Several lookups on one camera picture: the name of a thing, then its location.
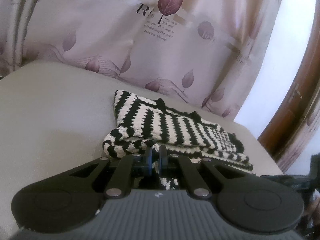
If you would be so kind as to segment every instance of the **striped knit fabric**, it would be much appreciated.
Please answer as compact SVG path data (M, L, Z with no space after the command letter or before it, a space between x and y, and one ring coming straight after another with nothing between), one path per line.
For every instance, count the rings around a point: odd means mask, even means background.
M117 90L114 100L117 128L103 142L106 155L119 159L127 154L143 154L148 146L158 151L164 144L168 154L187 155L192 162L212 158L252 171L235 135L196 112L182 113L167 107L162 99L153 101L124 90Z

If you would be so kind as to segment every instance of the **pink curtain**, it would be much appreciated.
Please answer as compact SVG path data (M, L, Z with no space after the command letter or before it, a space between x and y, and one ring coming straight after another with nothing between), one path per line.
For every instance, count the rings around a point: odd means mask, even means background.
M0 75L63 62L234 119L281 0L0 0Z

